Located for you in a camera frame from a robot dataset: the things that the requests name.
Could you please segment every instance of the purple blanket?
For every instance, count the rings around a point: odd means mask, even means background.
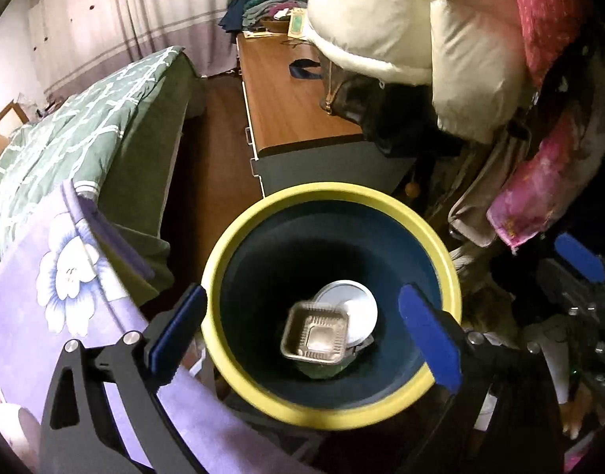
[[[65,181],[41,201],[0,265],[0,387],[9,402],[39,420],[67,340],[104,346],[147,325],[108,256],[135,277],[152,274],[94,204]],[[150,465],[114,385],[107,385],[107,395],[131,458]],[[316,473],[230,414],[183,367],[159,399],[210,474]]]

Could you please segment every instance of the wall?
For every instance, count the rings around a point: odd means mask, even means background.
[[[28,0],[12,0],[0,17],[0,111],[19,93],[40,108],[45,106],[32,64]]]

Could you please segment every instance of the blue gripper pad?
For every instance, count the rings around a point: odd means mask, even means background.
[[[462,382],[460,351],[434,312],[417,288],[412,285],[401,288],[399,314],[408,333],[421,350],[436,383],[456,394]]]
[[[604,283],[605,267],[601,259],[575,237],[562,233],[554,240],[554,249],[590,283]]]
[[[205,317],[207,301],[202,286],[189,287],[153,344],[149,352],[149,370],[161,384],[170,383],[175,376],[190,341]]]

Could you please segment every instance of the yellow bin rim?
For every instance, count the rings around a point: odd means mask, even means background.
[[[201,325],[205,344],[221,375],[237,394],[263,413],[288,424],[321,430],[368,426],[404,410],[433,384],[426,363],[403,386],[371,404],[346,410],[322,410],[291,403],[260,386],[234,358],[226,342],[219,316],[219,292],[228,262],[247,234],[270,215],[306,201],[334,199],[359,203],[393,218],[406,228],[428,254],[441,291],[442,309],[460,322],[462,300],[452,259],[436,232],[420,216],[393,197],[379,191],[339,182],[317,182],[279,191],[245,210],[223,232],[205,265],[202,286],[208,309]]]

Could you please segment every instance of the white curtain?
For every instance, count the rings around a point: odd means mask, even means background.
[[[230,0],[30,0],[33,56],[45,94],[68,96],[173,44],[201,74],[227,71],[235,49],[216,25]]]

